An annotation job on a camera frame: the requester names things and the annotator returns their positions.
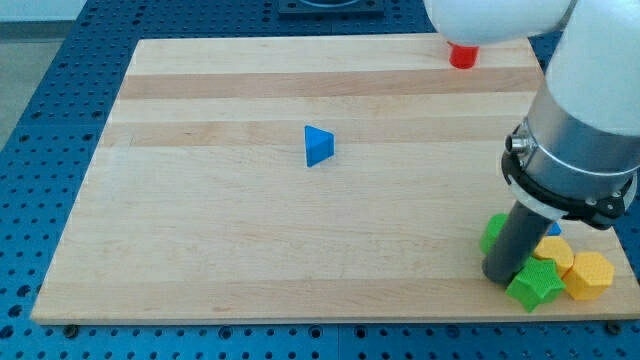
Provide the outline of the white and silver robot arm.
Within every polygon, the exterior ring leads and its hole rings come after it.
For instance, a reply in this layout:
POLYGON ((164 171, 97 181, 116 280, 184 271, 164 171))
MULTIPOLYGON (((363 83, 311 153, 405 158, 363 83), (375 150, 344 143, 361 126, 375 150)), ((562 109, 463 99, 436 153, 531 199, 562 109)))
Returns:
POLYGON ((482 269, 509 283, 551 225, 605 230, 629 208, 639 171, 639 4, 635 0, 426 0, 449 42, 479 47, 560 31, 544 80, 501 160, 515 204, 482 269))

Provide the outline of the dark grey cylindrical end effector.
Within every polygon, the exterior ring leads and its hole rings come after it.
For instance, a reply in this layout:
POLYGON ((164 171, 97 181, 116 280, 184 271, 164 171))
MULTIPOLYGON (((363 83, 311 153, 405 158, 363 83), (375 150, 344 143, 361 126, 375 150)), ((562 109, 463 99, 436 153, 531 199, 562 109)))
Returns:
POLYGON ((553 223, 516 201, 482 262, 485 277, 496 284, 508 285, 553 223))

